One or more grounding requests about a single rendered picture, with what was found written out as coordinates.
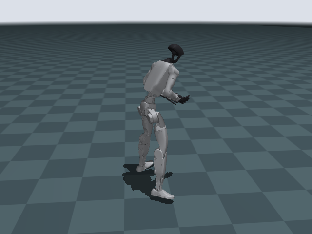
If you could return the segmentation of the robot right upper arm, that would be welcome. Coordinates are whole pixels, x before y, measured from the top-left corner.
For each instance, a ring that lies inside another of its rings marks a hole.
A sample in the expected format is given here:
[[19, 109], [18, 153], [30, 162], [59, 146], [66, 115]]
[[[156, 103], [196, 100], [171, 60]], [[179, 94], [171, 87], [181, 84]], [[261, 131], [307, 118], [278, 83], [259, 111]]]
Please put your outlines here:
[[174, 68], [173, 66], [170, 66], [169, 70], [168, 70], [168, 79], [166, 82], [166, 87], [165, 89], [162, 91], [162, 94], [164, 97], [168, 97], [169, 98], [169, 92], [170, 90], [172, 90], [172, 87], [175, 84], [176, 78], [179, 76], [179, 71]]

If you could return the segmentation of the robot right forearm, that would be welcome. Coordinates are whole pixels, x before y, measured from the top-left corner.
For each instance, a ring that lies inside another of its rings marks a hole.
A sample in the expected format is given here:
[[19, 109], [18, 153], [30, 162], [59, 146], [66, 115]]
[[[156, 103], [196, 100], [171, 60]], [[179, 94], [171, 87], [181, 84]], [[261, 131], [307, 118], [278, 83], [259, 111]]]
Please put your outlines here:
[[178, 96], [178, 94], [174, 93], [172, 90], [169, 92], [169, 97], [167, 97], [169, 100], [173, 101], [179, 101], [181, 98]]

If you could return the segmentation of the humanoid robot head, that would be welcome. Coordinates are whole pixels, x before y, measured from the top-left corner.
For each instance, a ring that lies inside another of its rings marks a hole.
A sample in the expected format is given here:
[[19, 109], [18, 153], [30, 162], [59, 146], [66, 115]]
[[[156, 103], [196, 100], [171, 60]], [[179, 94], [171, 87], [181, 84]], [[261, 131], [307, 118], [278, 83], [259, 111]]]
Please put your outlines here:
[[[177, 45], [177, 44], [171, 44], [168, 49], [172, 52], [172, 58], [166, 58], [165, 60], [162, 60], [164, 62], [168, 62], [168, 63], [176, 63], [179, 58], [181, 57], [181, 55], [184, 54], [182, 48]], [[177, 55], [177, 59], [174, 60], [174, 56]]]

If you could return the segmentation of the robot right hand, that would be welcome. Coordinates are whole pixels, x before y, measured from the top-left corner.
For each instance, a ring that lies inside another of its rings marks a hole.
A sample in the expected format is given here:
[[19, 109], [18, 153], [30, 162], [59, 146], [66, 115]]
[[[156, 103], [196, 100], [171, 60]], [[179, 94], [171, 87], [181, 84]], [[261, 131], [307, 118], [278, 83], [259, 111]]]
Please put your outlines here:
[[186, 97], [182, 97], [181, 95], [178, 94], [178, 96], [181, 98], [178, 102], [181, 104], [184, 104], [186, 101], [189, 100], [189, 95], [187, 95]]

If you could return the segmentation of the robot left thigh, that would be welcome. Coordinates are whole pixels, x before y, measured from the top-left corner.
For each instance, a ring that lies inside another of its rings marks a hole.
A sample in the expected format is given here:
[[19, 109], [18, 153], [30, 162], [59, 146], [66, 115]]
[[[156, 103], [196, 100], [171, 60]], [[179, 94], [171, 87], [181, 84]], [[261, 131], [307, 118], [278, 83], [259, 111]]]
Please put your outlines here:
[[150, 142], [150, 137], [151, 137], [151, 133], [153, 129], [153, 123], [150, 124], [147, 120], [147, 117], [141, 113], [140, 106], [137, 109], [138, 109], [139, 114], [142, 116], [141, 117], [142, 125], [144, 129], [144, 133], [140, 137], [140, 142], [143, 144], [147, 144]]

